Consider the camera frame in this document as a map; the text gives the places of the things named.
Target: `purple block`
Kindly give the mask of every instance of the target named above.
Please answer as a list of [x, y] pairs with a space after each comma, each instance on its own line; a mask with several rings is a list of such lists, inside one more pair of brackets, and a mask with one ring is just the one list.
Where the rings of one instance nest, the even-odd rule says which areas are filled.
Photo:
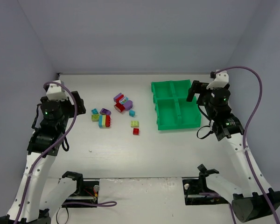
[[102, 108], [99, 113], [103, 114], [103, 115], [111, 115], [111, 111], [109, 111], [109, 110], [107, 110], [105, 108]]
[[122, 94], [118, 94], [116, 97], [113, 98], [114, 102], [116, 102], [117, 98], [120, 97]]
[[128, 111], [133, 107], [133, 102], [131, 100], [128, 100], [125, 104], [123, 104], [123, 106], [125, 107], [125, 110]]

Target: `pile of toy blocks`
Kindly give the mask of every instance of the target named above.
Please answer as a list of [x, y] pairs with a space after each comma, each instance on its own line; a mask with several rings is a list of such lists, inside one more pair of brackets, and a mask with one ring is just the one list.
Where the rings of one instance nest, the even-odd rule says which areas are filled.
[[97, 109], [93, 109], [92, 111], [91, 120], [98, 121], [98, 126], [101, 128], [110, 127], [111, 125], [111, 111], [103, 108], [98, 113]]

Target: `blue cube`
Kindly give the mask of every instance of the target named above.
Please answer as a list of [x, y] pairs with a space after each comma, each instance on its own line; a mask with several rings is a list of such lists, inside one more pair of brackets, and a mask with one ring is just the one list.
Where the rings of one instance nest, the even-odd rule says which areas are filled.
[[98, 114], [98, 110], [95, 108], [93, 110], [91, 110], [91, 112], [92, 112], [92, 114]]
[[130, 111], [129, 111], [129, 115], [130, 115], [131, 117], [134, 117], [134, 116], [135, 116], [135, 111], [130, 110]]

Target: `gray wall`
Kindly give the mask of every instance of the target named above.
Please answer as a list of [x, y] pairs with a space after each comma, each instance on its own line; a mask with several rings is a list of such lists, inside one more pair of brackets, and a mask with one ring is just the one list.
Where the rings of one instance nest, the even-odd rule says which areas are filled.
[[0, 0], [0, 216], [19, 187], [42, 84], [55, 71], [18, 1]]
[[[280, 0], [261, 2], [228, 65], [251, 67], [262, 78], [263, 98], [249, 127], [248, 143], [273, 189], [280, 190]], [[232, 108], [245, 124], [258, 98], [257, 79], [233, 70], [230, 84]]]
[[19, 0], [58, 72], [224, 66], [260, 0]]

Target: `yellow-green block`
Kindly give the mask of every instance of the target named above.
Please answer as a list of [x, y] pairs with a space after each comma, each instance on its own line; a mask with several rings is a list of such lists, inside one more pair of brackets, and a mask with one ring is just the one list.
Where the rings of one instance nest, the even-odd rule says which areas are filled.
[[91, 120], [92, 120], [92, 121], [98, 121], [98, 118], [99, 118], [99, 114], [93, 114], [93, 115], [91, 115]]
[[102, 127], [106, 127], [106, 115], [102, 115]]
[[137, 120], [132, 120], [132, 121], [131, 121], [131, 127], [139, 127], [139, 121], [137, 121]]

